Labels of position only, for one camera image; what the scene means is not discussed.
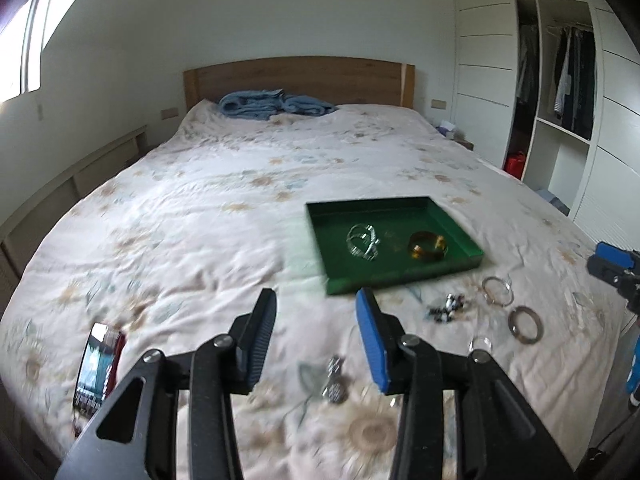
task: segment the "green tray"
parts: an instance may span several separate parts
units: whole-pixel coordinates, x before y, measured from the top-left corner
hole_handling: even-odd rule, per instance
[[[478,267],[484,253],[431,198],[379,198],[345,202],[307,203],[316,235],[326,293],[344,294],[361,286],[380,288],[416,282]],[[352,256],[346,245],[354,224],[370,224],[380,238],[378,257],[367,261]],[[448,250],[439,262],[423,262],[407,250],[416,231],[431,231],[447,239]]]

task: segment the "floral bedsheet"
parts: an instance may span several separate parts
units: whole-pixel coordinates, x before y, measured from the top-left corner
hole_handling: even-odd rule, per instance
[[[383,311],[436,348],[466,354],[479,331],[576,465],[585,451],[622,322],[615,292],[588,276],[593,245],[519,181],[444,139],[416,112],[346,105],[321,118],[232,120],[203,101],[174,137],[79,202],[47,235],[0,323],[2,382],[60,456],[73,444],[72,394],[96,321],[127,335],[118,374],[149,348],[190,351],[278,294],[262,380],[234,399],[248,479],[386,479],[401,399],[371,382],[354,296],[327,297],[305,202],[429,195],[486,254],[479,269],[376,294]],[[545,334],[524,346],[504,311],[471,306],[425,320],[449,292],[478,298],[511,280]],[[322,368],[345,358],[350,398],[322,402]],[[187,478],[186,397],[178,478]],[[447,419],[445,478],[454,439]]]

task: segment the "wall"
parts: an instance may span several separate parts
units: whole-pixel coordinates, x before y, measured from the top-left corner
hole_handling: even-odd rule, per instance
[[[76,0],[43,51],[41,88],[0,105],[0,224],[111,140],[145,123],[151,144],[170,138],[184,70],[313,54],[415,64],[415,108],[450,117],[453,0]],[[160,121],[172,107],[180,116]]]
[[[0,224],[73,163],[143,124],[128,73],[120,48],[43,51],[40,89],[0,105]]]
[[[130,33],[137,104],[150,143],[184,114],[182,71],[270,56],[354,56],[417,67],[415,108],[449,119],[454,76],[453,0],[165,0]],[[449,103],[430,108],[431,99]]]

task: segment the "phone screen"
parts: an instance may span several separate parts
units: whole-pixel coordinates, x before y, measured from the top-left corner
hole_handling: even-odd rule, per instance
[[[74,394],[74,408],[81,414],[92,416],[113,390],[123,346],[123,334],[105,324],[94,324],[84,348]]]

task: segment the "hanging clothes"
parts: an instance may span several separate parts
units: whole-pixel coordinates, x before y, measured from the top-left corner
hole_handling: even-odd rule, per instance
[[[569,49],[569,68],[567,88],[564,96],[564,110],[562,110],[562,127],[572,132],[575,116],[578,113],[578,94],[580,93],[580,46],[582,45],[582,31],[571,29],[571,48]]]
[[[520,25],[516,97],[535,115],[538,106],[538,26]]]
[[[566,130],[590,140],[596,86],[595,42],[591,31],[576,27],[563,30],[554,77],[558,82],[556,118]]]
[[[554,110],[556,116],[561,118],[564,111],[564,97],[568,87],[569,77],[569,57],[571,52],[571,31],[566,33],[566,46],[564,48],[564,59],[562,61],[562,70],[560,73],[560,79],[558,79],[558,88],[556,90],[556,101],[554,103]]]
[[[578,89],[578,107],[573,131],[581,137],[591,140],[596,88],[596,44],[592,32],[582,32],[580,62],[580,88]]]

